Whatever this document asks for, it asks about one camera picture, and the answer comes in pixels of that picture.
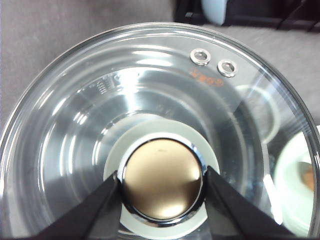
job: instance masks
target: gray carpet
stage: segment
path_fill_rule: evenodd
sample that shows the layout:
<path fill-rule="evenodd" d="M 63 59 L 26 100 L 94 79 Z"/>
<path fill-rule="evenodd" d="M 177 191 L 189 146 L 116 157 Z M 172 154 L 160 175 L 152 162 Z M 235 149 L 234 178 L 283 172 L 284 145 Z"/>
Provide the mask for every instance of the gray carpet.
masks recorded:
<path fill-rule="evenodd" d="M 171 22 L 174 6 L 172 0 L 2 0 L 1 128 L 33 78 L 65 50 L 114 27 Z M 206 27 L 244 43 L 280 70 L 320 124 L 320 34 Z"/>

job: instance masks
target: white rubber gasket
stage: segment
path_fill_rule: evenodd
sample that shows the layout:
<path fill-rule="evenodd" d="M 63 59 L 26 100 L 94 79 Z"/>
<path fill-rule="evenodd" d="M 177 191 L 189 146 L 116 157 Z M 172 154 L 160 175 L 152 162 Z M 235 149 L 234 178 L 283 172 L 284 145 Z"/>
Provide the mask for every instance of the white rubber gasket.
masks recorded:
<path fill-rule="evenodd" d="M 171 133 L 188 139 L 198 149 L 207 166 L 211 166 L 218 173 L 219 165 L 214 151 L 206 139 L 192 127 L 174 120 L 157 119 L 140 123 L 125 132 L 114 144 L 106 160 L 103 172 L 105 180 L 119 168 L 120 162 L 127 149 L 143 136 L 153 133 Z M 207 219 L 204 203 L 190 219 L 168 227 L 156 227 L 143 223 L 135 218 L 127 208 L 122 205 L 120 222 L 128 230 L 147 239 L 168 240 L 181 238 L 201 226 Z"/>

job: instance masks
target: clear glass container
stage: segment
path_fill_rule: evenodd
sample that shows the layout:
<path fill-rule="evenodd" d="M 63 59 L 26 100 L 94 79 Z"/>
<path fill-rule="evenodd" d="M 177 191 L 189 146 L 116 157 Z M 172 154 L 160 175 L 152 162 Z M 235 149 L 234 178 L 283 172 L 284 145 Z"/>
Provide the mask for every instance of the clear glass container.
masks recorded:
<path fill-rule="evenodd" d="M 20 99 L 1 138 L 2 237 L 34 235 L 80 203 L 117 139 L 156 118 L 198 131 L 220 175 L 277 223 L 319 235 L 319 133 L 288 81 L 220 33 L 142 23 L 68 50 Z M 183 239 L 208 238 L 205 221 Z"/>

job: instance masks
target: gold-colored disc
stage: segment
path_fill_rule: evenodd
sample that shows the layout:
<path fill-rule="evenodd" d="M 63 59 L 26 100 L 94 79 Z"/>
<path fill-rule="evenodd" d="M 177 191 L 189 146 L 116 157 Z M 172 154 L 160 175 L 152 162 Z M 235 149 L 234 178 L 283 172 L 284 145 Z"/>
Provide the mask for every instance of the gold-colored disc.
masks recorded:
<path fill-rule="evenodd" d="M 171 139 L 156 139 L 138 147 L 124 174 L 128 201 L 155 220 L 174 219 L 186 213 L 202 186 L 198 159 L 189 148 Z"/>

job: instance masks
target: light blue object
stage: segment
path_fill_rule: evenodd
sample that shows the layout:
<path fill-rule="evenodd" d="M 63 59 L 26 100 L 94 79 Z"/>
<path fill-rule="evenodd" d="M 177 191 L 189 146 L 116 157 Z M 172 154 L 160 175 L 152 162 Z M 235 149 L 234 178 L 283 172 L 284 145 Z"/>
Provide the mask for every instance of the light blue object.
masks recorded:
<path fill-rule="evenodd" d="M 226 19 L 228 0 L 201 0 L 202 9 L 206 18 L 218 25 L 222 25 Z"/>

